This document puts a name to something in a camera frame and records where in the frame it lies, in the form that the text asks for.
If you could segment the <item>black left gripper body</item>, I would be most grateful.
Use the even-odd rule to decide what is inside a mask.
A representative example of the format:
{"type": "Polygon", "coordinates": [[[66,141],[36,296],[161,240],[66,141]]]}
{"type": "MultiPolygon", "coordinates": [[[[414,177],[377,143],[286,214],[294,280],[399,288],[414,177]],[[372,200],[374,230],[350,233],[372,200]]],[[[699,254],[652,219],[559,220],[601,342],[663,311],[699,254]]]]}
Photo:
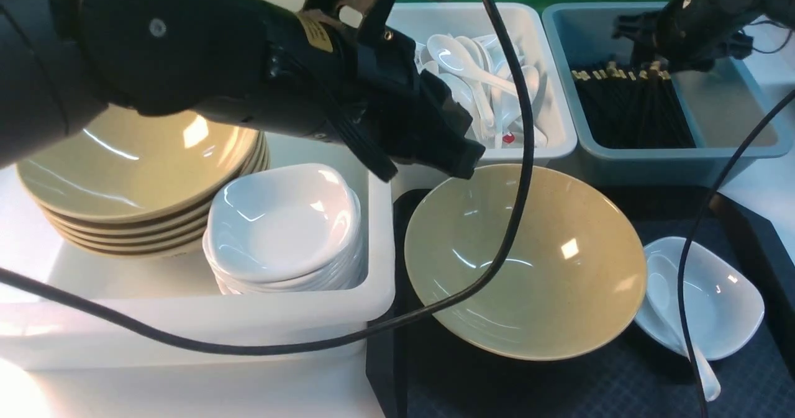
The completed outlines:
{"type": "Polygon", "coordinates": [[[387,25],[396,1],[304,0],[300,13],[329,28],[334,47],[330,123],[383,182],[398,165],[471,178],[485,148],[466,137],[472,118],[448,86],[417,69],[414,39],[387,25]]]}

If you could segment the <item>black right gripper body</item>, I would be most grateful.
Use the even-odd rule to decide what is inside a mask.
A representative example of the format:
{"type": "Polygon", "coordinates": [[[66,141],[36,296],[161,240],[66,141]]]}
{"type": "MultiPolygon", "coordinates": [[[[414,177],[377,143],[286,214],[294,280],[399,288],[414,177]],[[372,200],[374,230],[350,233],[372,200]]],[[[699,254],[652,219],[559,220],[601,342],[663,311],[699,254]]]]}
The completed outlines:
{"type": "Polygon", "coordinates": [[[753,0],[670,0],[657,11],[617,16],[612,38],[633,43],[633,65],[665,60],[674,73],[707,72],[718,60],[752,54],[753,39],[742,32],[752,14],[753,0]]]}

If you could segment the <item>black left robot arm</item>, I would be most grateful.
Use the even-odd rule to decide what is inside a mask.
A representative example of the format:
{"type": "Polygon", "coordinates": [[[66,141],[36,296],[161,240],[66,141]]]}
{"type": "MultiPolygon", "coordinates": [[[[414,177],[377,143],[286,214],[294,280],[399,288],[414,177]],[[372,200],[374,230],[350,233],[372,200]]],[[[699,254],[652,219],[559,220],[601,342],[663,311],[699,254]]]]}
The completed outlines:
{"type": "Polygon", "coordinates": [[[346,146],[471,178],[485,147],[449,88],[386,21],[396,0],[2,0],[2,166],[111,104],[346,146]]]}

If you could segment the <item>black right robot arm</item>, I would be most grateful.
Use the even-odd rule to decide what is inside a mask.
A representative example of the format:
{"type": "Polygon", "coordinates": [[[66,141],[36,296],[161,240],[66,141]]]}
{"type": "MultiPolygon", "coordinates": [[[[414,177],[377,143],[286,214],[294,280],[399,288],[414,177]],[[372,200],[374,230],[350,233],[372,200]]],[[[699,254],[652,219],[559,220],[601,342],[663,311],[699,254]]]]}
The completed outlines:
{"type": "Polygon", "coordinates": [[[761,16],[793,29],[794,0],[670,0],[657,11],[617,16],[612,38],[632,42],[633,65],[665,60],[673,73],[707,72],[718,60],[752,54],[743,30],[761,16]]]}

